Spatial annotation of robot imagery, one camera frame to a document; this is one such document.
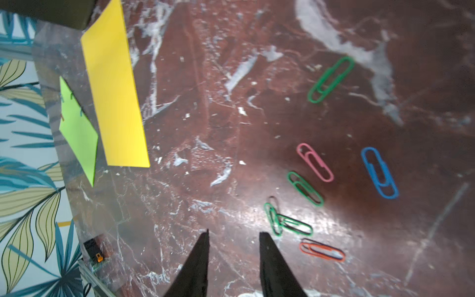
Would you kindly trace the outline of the yellow paper sheet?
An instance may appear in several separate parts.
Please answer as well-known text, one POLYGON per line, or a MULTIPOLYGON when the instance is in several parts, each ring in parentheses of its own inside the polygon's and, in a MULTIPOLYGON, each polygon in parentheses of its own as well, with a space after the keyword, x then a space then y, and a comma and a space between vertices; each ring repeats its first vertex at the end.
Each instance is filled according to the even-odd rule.
POLYGON ((121 1, 110 1, 80 42, 107 164, 150 167, 121 1))

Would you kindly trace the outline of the green paper sheet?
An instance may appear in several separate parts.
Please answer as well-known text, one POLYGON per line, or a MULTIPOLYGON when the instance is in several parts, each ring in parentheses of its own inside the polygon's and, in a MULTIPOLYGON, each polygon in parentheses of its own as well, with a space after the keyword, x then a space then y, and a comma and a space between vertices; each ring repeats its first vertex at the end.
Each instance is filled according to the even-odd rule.
POLYGON ((59 84, 61 93, 59 130, 79 161, 90 185, 94 187, 98 133, 62 77, 59 77, 59 84))

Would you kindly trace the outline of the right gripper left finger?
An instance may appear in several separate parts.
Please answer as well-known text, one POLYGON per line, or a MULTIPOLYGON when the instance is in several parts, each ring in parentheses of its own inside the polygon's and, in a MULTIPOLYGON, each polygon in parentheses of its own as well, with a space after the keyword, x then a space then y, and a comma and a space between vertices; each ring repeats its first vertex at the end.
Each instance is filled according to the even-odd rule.
POLYGON ((209 231, 203 232, 194 245, 165 297, 206 297, 208 287, 209 231))

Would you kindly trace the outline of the pink paperclip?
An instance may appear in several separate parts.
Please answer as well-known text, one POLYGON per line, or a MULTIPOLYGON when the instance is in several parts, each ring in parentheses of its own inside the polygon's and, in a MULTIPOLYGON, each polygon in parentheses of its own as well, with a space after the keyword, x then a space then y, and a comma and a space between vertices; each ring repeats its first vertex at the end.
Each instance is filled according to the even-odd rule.
POLYGON ((335 179, 329 166, 309 144, 300 143, 296 151, 321 181, 330 183, 335 179))

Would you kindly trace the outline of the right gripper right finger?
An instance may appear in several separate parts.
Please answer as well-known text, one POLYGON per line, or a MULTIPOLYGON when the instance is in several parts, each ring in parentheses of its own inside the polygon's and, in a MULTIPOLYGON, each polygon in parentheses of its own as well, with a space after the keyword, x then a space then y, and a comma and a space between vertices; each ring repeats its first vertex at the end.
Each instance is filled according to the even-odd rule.
POLYGON ((264 297, 307 297, 267 232, 259 233, 260 279, 264 297))

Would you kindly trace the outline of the blue paperclip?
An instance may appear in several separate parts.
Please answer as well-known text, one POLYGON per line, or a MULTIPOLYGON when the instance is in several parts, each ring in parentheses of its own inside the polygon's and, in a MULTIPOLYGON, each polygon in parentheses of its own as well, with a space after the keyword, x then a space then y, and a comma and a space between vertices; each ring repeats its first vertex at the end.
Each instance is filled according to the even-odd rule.
POLYGON ((379 151, 365 147, 361 151, 361 158, 378 194, 385 199, 398 198, 400 193, 395 180, 379 151))

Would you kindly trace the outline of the red paperclip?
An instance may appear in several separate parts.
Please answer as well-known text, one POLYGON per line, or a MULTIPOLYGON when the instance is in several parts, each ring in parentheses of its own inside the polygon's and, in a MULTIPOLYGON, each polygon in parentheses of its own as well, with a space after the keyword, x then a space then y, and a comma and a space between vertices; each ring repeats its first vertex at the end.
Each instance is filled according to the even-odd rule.
POLYGON ((300 242, 299 249, 304 254, 328 261, 343 262, 346 259, 346 254, 342 250, 307 238, 300 242))

